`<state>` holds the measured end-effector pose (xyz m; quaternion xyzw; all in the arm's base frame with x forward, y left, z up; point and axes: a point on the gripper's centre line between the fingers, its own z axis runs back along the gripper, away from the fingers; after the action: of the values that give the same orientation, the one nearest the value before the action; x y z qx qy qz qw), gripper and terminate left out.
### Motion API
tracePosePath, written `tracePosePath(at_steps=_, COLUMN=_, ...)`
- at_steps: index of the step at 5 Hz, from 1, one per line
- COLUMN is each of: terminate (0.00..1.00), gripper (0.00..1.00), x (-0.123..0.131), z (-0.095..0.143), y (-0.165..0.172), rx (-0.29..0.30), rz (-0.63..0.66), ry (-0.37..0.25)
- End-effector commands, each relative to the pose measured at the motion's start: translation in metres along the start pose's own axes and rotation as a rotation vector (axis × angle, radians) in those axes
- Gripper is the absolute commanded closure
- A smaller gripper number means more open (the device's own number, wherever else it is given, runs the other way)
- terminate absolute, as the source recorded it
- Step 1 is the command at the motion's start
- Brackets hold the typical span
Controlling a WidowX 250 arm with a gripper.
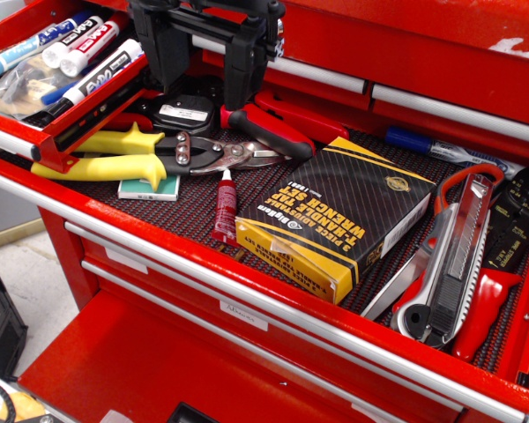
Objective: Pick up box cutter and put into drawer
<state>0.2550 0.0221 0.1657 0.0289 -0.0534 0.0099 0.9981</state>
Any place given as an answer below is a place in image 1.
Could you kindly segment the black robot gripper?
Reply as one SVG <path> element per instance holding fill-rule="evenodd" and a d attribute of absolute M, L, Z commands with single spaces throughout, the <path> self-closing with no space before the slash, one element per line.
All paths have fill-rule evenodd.
<path fill-rule="evenodd" d="M 226 110 L 242 108 L 284 54 L 280 1 L 130 1 L 139 43 L 164 93 L 190 66 L 189 37 L 226 45 Z"/>

